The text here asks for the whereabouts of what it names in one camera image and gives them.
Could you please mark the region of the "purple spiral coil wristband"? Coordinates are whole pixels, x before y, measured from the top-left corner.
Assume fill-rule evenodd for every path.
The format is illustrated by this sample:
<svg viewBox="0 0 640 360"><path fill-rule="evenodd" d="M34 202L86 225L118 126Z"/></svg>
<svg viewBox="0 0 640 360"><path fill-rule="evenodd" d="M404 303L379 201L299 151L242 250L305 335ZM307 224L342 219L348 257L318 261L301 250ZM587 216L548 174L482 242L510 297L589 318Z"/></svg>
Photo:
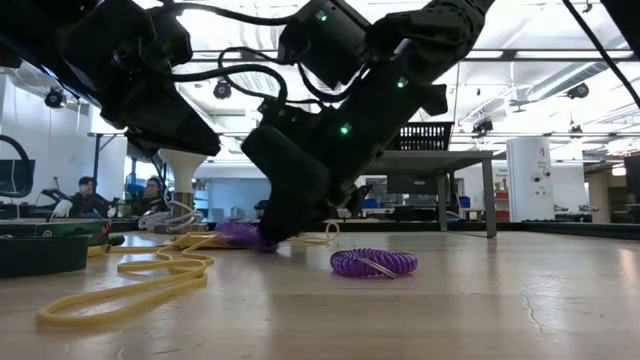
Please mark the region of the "purple spiral coil wristband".
<svg viewBox="0 0 640 360"><path fill-rule="evenodd" d="M259 253L273 253L278 245L264 240L256 223L218 223L215 230L235 245L255 250Z"/></svg>
<svg viewBox="0 0 640 360"><path fill-rule="evenodd" d="M407 252L358 248L335 252L330 257L333 271L351 278L392 278L413 273L418 259Z"/></svg>

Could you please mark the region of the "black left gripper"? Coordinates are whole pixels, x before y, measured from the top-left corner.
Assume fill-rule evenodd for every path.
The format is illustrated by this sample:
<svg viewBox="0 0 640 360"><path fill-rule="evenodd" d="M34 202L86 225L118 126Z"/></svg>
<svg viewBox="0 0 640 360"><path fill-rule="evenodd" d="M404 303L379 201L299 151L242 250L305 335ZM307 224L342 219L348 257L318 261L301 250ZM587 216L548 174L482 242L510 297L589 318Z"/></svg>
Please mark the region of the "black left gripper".
<svg viewBox="0 0 640 360"><path fill-rule="evenodd" d="M60 55L101 117L128 127L128 140L145 155L219 153L218 135L171 80L172 68L193 55L173 3L144 9L133 0L104 0L71 27Z"/></svg>

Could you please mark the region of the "black overhead light bar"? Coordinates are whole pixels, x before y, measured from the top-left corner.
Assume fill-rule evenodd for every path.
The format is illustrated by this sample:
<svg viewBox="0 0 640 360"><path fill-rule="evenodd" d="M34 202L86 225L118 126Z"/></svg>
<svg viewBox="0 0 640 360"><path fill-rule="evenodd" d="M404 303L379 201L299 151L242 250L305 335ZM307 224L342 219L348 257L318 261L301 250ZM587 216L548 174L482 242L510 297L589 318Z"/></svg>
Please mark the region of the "black overhead light bar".
<svg viewBox="0 0 640 360"><path fill-rule="evenodd" d="M629 49L605 50L614 62L637 62L640 58ZM221 50L197 50L191 62L216 63ZM223 62L265 62L257 55L230 51ZM604 62L601 54L591 49L479 49L472 50L463 60L466 62Z"/></svg>

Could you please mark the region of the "black plastic basket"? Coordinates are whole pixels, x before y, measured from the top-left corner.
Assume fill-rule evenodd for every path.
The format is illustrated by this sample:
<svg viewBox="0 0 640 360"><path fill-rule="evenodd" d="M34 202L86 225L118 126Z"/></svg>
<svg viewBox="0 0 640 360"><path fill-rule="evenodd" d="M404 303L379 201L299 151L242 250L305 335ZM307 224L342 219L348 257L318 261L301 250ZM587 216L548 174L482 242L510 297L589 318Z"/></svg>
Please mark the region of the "black plastic basket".
<svg viewBox="0 0 640 360"><path fill-rule="evenodd" d="M409 122L387 146L395 151L447 151L453 122Z"/></svg>

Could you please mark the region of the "person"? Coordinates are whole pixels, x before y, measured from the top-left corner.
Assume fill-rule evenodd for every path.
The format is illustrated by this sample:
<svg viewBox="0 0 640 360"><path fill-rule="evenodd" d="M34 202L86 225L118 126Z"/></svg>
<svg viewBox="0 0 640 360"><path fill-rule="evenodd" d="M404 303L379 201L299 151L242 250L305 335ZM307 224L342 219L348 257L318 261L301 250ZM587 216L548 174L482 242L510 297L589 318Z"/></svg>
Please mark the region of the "person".
<svg viewBox="0 0 640 360"><path fill-rule="evenodd" d="M135 216L166 211L167 205L160 180L157 177L149 178L143 191L131 195L130 207L131 213Z"/></svg>
<svg viewBox="0 0 640 360"><path fill-rule="evenodd" d="M110 202L95 191L93 177L84 176L79 179L79 190L71 197L70 217L103 217L108 216Z"/></svg>

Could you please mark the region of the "white mushroom lamp wooden base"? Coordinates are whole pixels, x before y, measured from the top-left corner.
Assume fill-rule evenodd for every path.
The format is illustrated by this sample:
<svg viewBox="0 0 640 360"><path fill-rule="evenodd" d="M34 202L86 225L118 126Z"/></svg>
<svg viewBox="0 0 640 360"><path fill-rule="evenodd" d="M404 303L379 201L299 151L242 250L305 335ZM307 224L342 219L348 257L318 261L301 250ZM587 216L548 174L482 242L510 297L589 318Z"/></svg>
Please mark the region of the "white mushroom lamp wooden base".
<svg viewBox="0 0 640 360"><path fill-rule="evenodd" d="M192 179L206 156L170 149L160 149L159 155L174 177L173 195L168 205L169 217L162 226L166 233L188 232L192 225L203 219L203 214L194 205Z"/></svg>

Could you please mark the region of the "white round pillar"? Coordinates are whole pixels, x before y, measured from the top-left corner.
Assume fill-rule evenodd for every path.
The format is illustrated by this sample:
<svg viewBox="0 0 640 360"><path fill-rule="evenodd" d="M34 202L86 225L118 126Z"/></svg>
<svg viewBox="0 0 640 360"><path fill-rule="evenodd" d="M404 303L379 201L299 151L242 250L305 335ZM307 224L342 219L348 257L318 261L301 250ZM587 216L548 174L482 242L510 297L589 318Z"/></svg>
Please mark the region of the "white round pillar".
<svg viewBox="0 0 640 360"><path fill-rule="evenodd" d="M511 221L554 220L549 139L546 137L509 139L507 166Z"/></svg>

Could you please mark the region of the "red shelf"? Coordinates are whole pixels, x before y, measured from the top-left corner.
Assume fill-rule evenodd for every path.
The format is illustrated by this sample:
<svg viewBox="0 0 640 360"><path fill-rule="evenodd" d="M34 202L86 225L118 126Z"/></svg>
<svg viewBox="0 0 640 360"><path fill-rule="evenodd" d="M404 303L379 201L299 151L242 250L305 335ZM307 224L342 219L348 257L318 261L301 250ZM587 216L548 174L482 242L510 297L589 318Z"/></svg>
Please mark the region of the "red shelf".
<svg viewBox="0 0 640 360"><path fill-rule="evenodd" d="M510 220L510 203L509 193L506 191L495 192L495 211L496 219L499 222L508 222Z"/></svg>

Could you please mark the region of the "dark green tray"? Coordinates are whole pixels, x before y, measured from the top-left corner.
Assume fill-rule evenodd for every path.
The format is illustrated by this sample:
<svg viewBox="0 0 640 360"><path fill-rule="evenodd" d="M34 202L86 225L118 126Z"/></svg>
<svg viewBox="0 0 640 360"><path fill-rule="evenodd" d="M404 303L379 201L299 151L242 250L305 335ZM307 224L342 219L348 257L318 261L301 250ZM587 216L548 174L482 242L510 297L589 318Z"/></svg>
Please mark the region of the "dark green tray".
<svg viewBox="0 0 640 360"><path fill-rule="evenodd" d="M0 278L82 270L88 243L88 236L0 238Z"/></svg>

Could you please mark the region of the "green yellow crayon box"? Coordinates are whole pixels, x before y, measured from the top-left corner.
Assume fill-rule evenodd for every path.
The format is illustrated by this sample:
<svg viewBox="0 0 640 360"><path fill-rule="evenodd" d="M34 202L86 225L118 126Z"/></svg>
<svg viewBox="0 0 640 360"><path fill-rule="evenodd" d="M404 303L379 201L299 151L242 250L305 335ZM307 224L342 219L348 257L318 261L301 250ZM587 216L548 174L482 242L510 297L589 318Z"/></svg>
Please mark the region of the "green yellow crayon box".
<svg viewBox="0 0 640 360"><path fill-rule="evenodd" d="M84 236L90 246L109 242L112 223L96 218L0 220L0 235L18 237L75 237Z"/></svg>

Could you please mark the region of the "black computer monitor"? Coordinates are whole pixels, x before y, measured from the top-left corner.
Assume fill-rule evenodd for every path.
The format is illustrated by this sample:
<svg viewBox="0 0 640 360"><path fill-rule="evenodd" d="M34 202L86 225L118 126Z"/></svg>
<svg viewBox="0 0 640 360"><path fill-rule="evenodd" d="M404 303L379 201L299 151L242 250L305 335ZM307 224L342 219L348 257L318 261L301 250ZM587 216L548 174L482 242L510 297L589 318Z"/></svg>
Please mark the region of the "black computer monitor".
<svg viewBox="0 0 640 360"><path fill-rule="evenodd" d="M23 160L0 160L0 193L18 193L20 197L25 197L31 193L33 187L33 175L35 172L35 161L33 159L25 162Z"/></svg>

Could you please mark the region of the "grey perforated metal riser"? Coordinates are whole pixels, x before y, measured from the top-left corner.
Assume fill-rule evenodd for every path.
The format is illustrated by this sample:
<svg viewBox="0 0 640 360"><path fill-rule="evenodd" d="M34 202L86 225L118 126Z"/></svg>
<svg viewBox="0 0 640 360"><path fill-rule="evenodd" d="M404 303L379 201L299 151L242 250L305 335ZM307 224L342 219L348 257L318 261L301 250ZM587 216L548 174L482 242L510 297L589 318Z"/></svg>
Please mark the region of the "grey perforated metal riser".
<svg viewBox="0 0 640 360"><path fill-rule="evenodd" d="M386 151L363 171L364 176L420 175L433 176L437 182L440 230L448 231L444 203L445 178L449 173L475 164L482 165L485 231L487 238L497 236L497 217L491 151Z"/></svg>

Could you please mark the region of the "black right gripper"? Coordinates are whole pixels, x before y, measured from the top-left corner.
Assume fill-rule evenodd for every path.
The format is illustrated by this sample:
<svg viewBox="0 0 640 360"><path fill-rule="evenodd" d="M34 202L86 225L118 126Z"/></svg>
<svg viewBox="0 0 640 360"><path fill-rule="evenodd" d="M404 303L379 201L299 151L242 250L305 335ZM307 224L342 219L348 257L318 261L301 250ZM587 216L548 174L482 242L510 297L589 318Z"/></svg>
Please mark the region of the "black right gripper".
<svg viewBox="0 0 640 360"><path fill-rule="evenodd" d="M338 205L365 168L381 156L419 111L448 110L446 88L436 84L446 68L415 42L373 65L336 108L309 113L274 100L242 150L271 183L258 231L275 245L321 220L321 205Z"/></svg>

